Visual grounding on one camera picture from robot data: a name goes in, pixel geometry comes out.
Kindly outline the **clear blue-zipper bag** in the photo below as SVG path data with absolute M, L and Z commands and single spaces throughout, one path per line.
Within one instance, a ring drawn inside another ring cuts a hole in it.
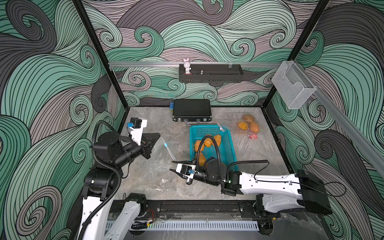
M 159 140 L 152 149 L 151 157 L 145 160 L 144 165 L 137 170 L 137 176 L 132 178 L 132 191 L 141 194 L 165 194 L 177 189 L 176 179 L 178 176 L 170 171 L 175 169 L 175 161 L 178 161 L 172 152 L 174 142 L 166 142 L 164 138 Z

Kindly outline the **clear pink-zipper bag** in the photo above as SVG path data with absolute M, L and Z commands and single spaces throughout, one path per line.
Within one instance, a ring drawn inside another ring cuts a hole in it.
M 247 135 L 250 140 L 257 140 L 260 135 L 260 125 L 253 114 L 247 112 L 229 112 L 217 118 L 233 133 Z

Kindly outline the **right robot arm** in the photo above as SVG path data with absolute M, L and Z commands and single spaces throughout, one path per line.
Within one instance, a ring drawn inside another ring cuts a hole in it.
M 206 159 L 200 165 L 201 148 L 209 139 L 216 150 L 216 157 Z M 190 185 L 193 181 L 221 188 L 221 193 L 235 197 L 237 195 L 256 196 L 257 210 L 261 214 L 277 214 L 285 210 L 305 209 L 321 215 L 332 214 L 329 195 L 323 180 L 307 170 L 299 170 L 289 175 L 258 175 L 233 171 L 237 163 L 225 165 L 216 139 L 206 135 L 200 141 L 196 157 L 192 161 L 177 161 L 173 173 Z

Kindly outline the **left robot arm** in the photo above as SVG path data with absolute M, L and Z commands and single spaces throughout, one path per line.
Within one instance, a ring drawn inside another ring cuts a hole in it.
M 127 123 L 128 136 L 121 136 L 109 123 L 96 123 L 91 151 L 94 165 L 87 173 L 82 190 L 83 210 L 78 233 L 79 240 L 122 240 L 130 230 L 143 230 L 154 223 L 155 217 L 139 220 L 147 213 L 147 198 L 143 194 L 130 194 L 123 209 L 107 230 L 110 209 L 122 180 L 122 167 L 130 165 L 137 157 L 151 157 L 152 149 L 160 134 L 145 134 L 147 120 L 131 118 Z

